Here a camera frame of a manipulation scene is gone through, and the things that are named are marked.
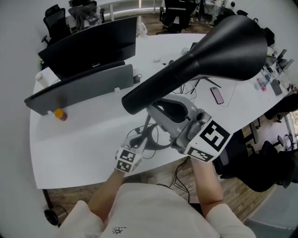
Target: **black cable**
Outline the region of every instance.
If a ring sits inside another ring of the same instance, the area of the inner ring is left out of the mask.
[[[278,76],[276,75],[276,73],[275,73],[274,71],[271,73],[271,72],[270,72],[269,70],[267,70],[267,69],[263,69],[263,70],[270,76],[270,78],[278,79]]]
[[[126,138],[129,136],[130,133],[132,133],[133,131],[137,132],[136,130],[137,130],[137,129],[141,129],[142,127],[144,127],[144,126],[139,126],[139,127],[135,128],[135,129],[132,129],[132,130],[127,134]],[[157,128],[157,127],[158,127],[158,125],[156,125],[156,130],[157,130],[157,139],[156,139],[156,143],[158,144],[159,131],[158,131],[158,128]],[[156,149],[154,150],[154,153],[153,153],[153,155],[152,155],[151,157],[149,157],[149,158],[143,157],[143,158],[144,158],[144,159],[151,159],[151,158],[153,158],[153,157],[155,156],[155,154],[156,154]]]
[[[199,84],[200,80],[204,79],[204,77],[198,77],[198,78],[194,78],[192,81],[197,80],[197,82],[194,85],[194,88],[191,90],[190,94],[192,94],[196,88],[196,86]]]
[[[179,93],[176,93],[176,92],[174,92],[174,91],[173,91],[173,93],[174,93],[175,95],[178,95],[178,94],[188,94],[188,93],[189,93],[189,90],[188,90],[187,86],[186,86],[185,84],[183,84],[183,85],[180,86],[180,92],[179,92]]]
[[[194,90],[195,90],[195,93],[196,93],[196,88],[194,88]],[[195,99],[196,97],[197,97],[197,93],[196,93],[196,96],[193,97],[193,98],[191,98],[190,100],[193,100],[193,99]]]
[[[226,107],[228,107],[228,106],[230,105],[230,102],[232,101],[232,98],[233,98],[233,96],[234,96],[234,92],[235,92],[236,87],[237,87],[237,81],[236,81],[236,84],[235,84],[235,87],[234,87],[234,91],[233,91],[233,93],[232,93],[232,96],[231,96],[231,98],[230,98],[229,103],[227,104],[227,106],[223,106],[222,104],[221,104],[220,106],[226,108]]]
[[[179,188],[180,190],[186,192],[188,194],[188,203],[190,203],[190,192],[188,190],[188,188],[181,182],[181,180],[178,178],[178,172],[180,170],[183,169],[183,167],[187,164],[189,160],[189,157],[187,157],[182,163],[180,163],[177,168],[175,169],[175,172],[174,172],[174,176],[173,176],[173,179],[172,179],[172,182],[170,184],[169,187],[171,186],[175,186],[176,188]]]
[[[135,131],[136,129],[141,129],[142,127],[144,127],[144,126],[139,126],[139,127],[135,128],[135,129],[132,129],[132,130],[127,134],[126,138],[129,136],[129,134],[130,134],[131,132]]]
[[[290,119],[284,119],[284,121],[281,121],[280,120],[280,123],[283,123],[283,122],[287,122],[287,121],[290,121]]]
[[[159,132],[158,132],[158,128],[157,128],[158,126],[156,125],[156,130],[157,130],[157,139],[156,139],[156,143],[158,144],[158,137],[159,137]],[[156,149],[154,150],[154,153],[153,153],[153,155],[150,157],[150,158],[145,158],[145,157],[143,157],[144,159],[152,159],[154,156],[155,156],[155,153],[156,153]]]
[[[57,206],[61,207],[65,211],[66,215],[68,216],[68,212],[66,211],[66,209],[63,206],[61,206],[61,205],[57,205]]]

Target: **curved desk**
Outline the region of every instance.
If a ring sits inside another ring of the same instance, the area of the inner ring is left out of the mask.
[[[136,54],[126,60],[132,64],[134,75],[141,73],[141,82],[164,68],[163,63],[179,57],[184,47],[190,48],[193,42],[203,38],[203,34],[169,34],[138,38]],[[43,75],[50,84],[57,80],[47,68]],[[266,92],[256,90],[251,79],[245,82],[211,78],[222,88],[219,89],[225,101],[217,105],[210,88],[214,85],[201,80],[196,92],[186,94],[198,108],[202,108],[217,119],[221,125],[235,132],[249,124],[277,102],[283,94],[275,96],[272,88]],[[188,90],[194,83],[187,83]],[[41,90],[35,83],[34,93]],[[109,93],[65,108],[68,119],[61,122],[51,115],[40,116],[31,110],[30,148],[37,188],[51,189],[95,184],[105,181],[114,169],[115,152],[128,132],[142,126],[147,113],[128,114],[121,104],[121,98],[132,88],[119,94]],[[169,143],[169,135],[159,129],[159,144]],[[150,157],[152,151],[145,151]],[[168,148],[157,151],[152,159],[144,159],[134,173],[157,168],[182,158],[176,150]]]

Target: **small bottle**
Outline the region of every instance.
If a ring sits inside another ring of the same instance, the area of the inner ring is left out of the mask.
[[[55,111],[55,117],[60,119],[61,121],[65,121],[67,119],[67,114],[66,112],[62,111],[62,109],[58,108]]]
[[[46,88],[49,86],[47,79],[42,75],[41,72],[38,72],[35,76],[35,80],[43,86],[43,88]]]

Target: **wooden floor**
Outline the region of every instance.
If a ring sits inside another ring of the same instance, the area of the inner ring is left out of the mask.
[[[159,21],[159,15],[143,14],[142,20],[147,27],[148,35],[155,35],[156,32],[162,30],[162,23]],[[191,27],[187,30],[183,30],[182,33],[207,33],[211,28],[205,23],[198,23],[193,21]],[[271,122],[267,121],[264,117],[261,120],[262,126],[258,130],[259,133],[264,133],[269,128],[266,125],[270,125]],[[248,134],[248,128],[243,128],[244,135]],[[151,171],[147,171],[139,174],[136,180],[146,182],[149,177],[154,177],[158,183],[170,185],[174,171],[178,164],[180,164],[183,159],[164,165],[162,167],[156,168]],[[187,186],[190,191],[191,201],[198,202],[196,198],[194,177],[190,164],[187,164],[185,168],[178,174],[181,181]],[[50,189],[48,190],[49,196],[54,205],[62,205],[71,211],[78,200],[84,200],[88,202],[92,197],[93,193],[102,184],[80,186],[74,188],[65,189]],[[267,196],[274,190],[272,187],[266,192],[254,192],[248,188],[244,183],[242,183],[237,178],[226,179],[221,181],[221,185],[224,191],[224,201],[230,206],[233,212],[240,220],[245,220],[255,209],[267,198]],[[187,198],[187,193],[173,187],[180,196]]]

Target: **white wall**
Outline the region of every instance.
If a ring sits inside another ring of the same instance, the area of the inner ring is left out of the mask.
[[[57,228],[43,210],[29,149],[29,109],[38,71],[42,18],[51,0],[0,1],[0,233],[3,238],[50,238]]]
[[[294,59],[287,74],[298,83],[298,7],[293,0],[235,0],[237,10],[244,10],[258,24],[275,34],[275,48],[287,49],[285,59]]]

